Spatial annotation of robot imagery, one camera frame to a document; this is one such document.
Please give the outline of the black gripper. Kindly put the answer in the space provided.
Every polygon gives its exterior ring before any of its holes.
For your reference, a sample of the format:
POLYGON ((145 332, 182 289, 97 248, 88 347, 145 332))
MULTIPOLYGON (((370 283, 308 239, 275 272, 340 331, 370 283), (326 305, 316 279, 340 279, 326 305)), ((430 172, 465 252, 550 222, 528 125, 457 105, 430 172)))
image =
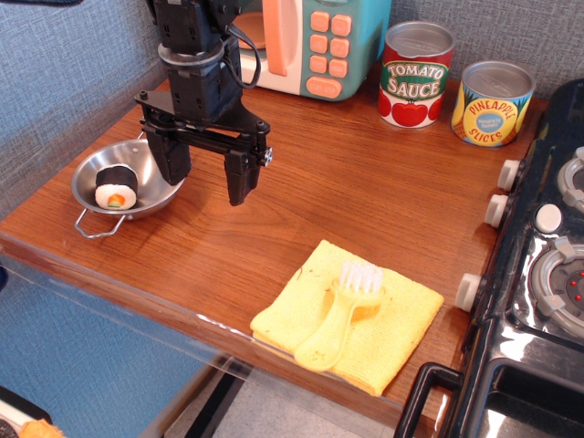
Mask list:
POLYGON ((190 147, 222 154, 229 203, 237 206, 257 187, 260 166, 273 159, 269 124, 245 108, 240 47, 221 36, 205 51, 179 52, 158 45, 170 89, 141 91, 143 131, 163 179, 171 186, 192 169, 190 147))

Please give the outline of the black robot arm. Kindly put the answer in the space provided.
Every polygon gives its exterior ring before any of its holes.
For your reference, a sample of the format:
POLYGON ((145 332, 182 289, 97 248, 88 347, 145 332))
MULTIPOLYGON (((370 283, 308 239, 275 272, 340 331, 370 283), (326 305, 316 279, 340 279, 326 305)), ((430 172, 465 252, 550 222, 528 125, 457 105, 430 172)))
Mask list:
POLYGON ((181 183, 192 168, 192 147, 224 157, 229 202, 242 204, 256 188, 261 168, 272 160, 269 124, 242 103, 236 1, 150 1, 159 28, 159 57, 167 92, 142 91, 142 130, 163 179, 181 183))

